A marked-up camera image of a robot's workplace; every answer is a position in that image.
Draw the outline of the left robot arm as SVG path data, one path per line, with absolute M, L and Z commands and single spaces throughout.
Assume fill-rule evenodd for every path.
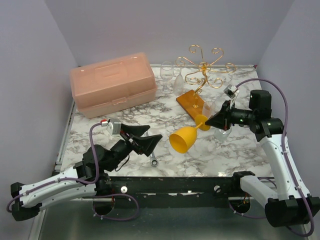
M 112 136 L 120 140 L 111 149 L 94 144 L 93 130 L 105 127 Z M 118 172 L 129 161 L 130 153 L 149 157 L 162 139 L 161 134 L 148 135 L 149 125 L 130 126 L 109 120 L 95 123 L 89 129 L 90 148 L 82 160 L 57 175 L 45 180 L 23 184 L 15 182 L 10 186 L 12 199 L 6 206 L 8 213 L 19 221 L 34 218 L 43 209 L 60 201 L 81 197 L 117 197 L 112 190 L 109 172 Z

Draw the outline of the ribbed clear champagne flute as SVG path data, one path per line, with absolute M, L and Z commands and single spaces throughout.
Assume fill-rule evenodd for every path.
M 179 74 L 174 81 L 173 93 L 175 96 L 181 96 L 184 93 L 184 78 L 182 76 L 182 66 L 179 67 Z

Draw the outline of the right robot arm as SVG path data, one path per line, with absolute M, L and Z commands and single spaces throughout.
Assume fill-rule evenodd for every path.
M 320 199 L 311 196 L 294 166 L 288 139 L 283 136 L 283 122 L 271 116 L 271 94 L 266 90 L 252 90 L 249 109 L 245 110 L 235 107 L 236 90 L 225 89 L 224 93 L 230 100 L 226 100 L 206 124 L 224 131 L 234 125 L 249 127 L 268 158 L 276 184 L 273 190 L 248 173 L 233 180 L 230 191 L 236 196 L 251 195 L 264 208 L 266 219 L 273 227 L 310 223 L 311 217 L 320 210 Z

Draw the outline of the yellow plastic wine glass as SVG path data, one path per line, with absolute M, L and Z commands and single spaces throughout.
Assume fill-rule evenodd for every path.
M 195 126 L 185 126 L 175 131 L 169 136 L 169 143 L 172 148 L 180 153 L 185 154 L 196 142 L 198 130 L 208 131 L 211 127 L 206 125 L 208 118 L 199 114 L 195 117 Z

